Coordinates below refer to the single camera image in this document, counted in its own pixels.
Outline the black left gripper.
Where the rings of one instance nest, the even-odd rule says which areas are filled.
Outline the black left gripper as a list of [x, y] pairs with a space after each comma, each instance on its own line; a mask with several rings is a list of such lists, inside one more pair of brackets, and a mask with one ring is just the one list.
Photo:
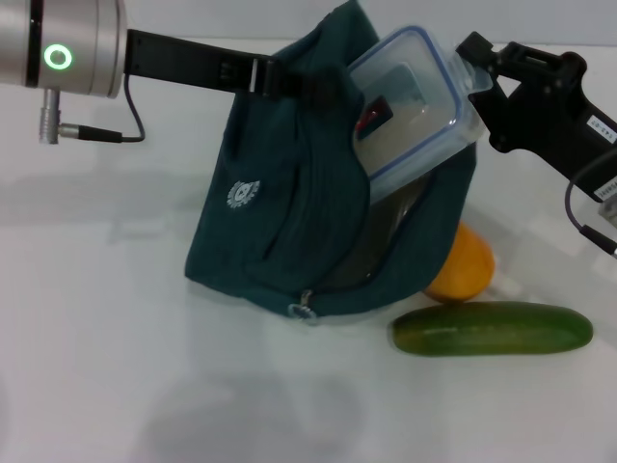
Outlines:
[[336, 96], [337, 79], [325, 73], [291, 72], [272, 57], [229, 50], [130, 29], [124, 73], [153, 80], [270, 100], [293, 98], [327, 105]]

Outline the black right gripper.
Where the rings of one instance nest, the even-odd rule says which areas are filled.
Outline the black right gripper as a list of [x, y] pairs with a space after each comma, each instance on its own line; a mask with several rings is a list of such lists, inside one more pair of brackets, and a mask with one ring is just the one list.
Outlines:
[[[473, 67], [489, 72], [492, 87], [469, 96], [497, 151], [528, 150], [567, 179], [616, 148], [616, 121], [582, 89], [586, 61], [509, 42], [499, 51], [477, 32], [456, 48]], [[508, 95], [497, 75], [515, 81]]]

